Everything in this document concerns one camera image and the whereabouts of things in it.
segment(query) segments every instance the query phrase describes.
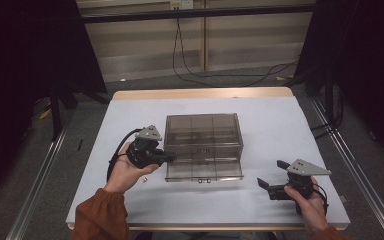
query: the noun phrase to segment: brown sleeve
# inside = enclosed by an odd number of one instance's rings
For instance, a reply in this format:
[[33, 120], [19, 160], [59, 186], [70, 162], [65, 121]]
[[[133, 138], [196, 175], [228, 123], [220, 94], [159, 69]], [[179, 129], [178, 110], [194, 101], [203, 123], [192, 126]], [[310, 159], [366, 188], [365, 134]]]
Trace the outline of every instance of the brown sleeve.
[[72, 239], [130, 239], [123, 194], [102, 188], [79, 204]]
[[313, 235], [310, 240], [347, 240], [345, 235], [342, 235], [336, 228], [329, 227], [316, 235]]

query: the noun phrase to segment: electrical outlet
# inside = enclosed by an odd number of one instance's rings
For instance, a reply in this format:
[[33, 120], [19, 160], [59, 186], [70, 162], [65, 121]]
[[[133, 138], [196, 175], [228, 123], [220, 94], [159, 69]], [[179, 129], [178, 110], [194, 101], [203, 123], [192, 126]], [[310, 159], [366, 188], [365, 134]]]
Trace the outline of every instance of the electrical outlet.
[[193, 0], [182, 0], [181, 9], [193, 9]]
[[170, 0], [170, 9], [171, 10], [182, 9], [182, 1], [181, 0]]

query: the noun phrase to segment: hand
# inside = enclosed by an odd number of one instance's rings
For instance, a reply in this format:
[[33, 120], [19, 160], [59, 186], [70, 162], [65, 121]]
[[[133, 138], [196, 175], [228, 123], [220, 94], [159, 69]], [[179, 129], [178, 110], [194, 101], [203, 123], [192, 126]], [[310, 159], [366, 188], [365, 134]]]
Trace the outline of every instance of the hand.
[[151, 174], [159, 168], [158, 164], [151, 164], [143, 169], [135, 167], [125, 155], [129, 145], [129, 142], [126, 143], [119, 152], [110, 179], [104, 187], [107, 192], [124, 193], [133, 187], [140, 177]]
[[[314, 177], [311, 177], [311, 180], [314, 184], [317, 184]], [[319, 187], [314, 185], [314, 189], [319, 190]], [[313, 192], [310, 199], [305, 199], [297, 190], [290, 186], [285, 186], [285, 192], [301, 207], [305, 228], [310, 235], [314, 235], [329, 227], [325, 217], [323, 200], [318, 194]]]

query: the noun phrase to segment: transparent gray container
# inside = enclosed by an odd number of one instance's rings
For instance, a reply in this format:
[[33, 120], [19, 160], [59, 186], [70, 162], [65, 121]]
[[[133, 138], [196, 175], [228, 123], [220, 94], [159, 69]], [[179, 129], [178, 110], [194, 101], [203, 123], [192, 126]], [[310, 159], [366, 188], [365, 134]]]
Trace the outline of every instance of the transparent gray container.
[[164, 150], [177, 159], [167, 165], [166, 181], [240, 180], [242, 149], [236, 113], [167, 116]]

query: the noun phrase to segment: white table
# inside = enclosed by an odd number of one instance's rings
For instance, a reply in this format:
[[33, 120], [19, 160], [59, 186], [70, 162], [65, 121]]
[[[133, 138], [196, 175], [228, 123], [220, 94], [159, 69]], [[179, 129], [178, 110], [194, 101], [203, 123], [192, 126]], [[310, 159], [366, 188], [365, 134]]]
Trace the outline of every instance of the white table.
[[[257, 185], [285, 184], [276, 160], [301, 158], [325, 167], [307, 120], [288, 88], [184, 89], [117, 92], [111, 101], [67, 216], [106, 180], [108, 161], [133, 129], [155, 124], [162, 136], [167, 115], [237, 113], [244, 148], [243, 180], [166, 182], [166, 164], [126, 192], [132, 230], [286, 231], [304, 229], [293, 201], [272, 201]], [[316, 177], [327, 192], [328, 222], [345, 229], [350, 220], [329, 176]]]

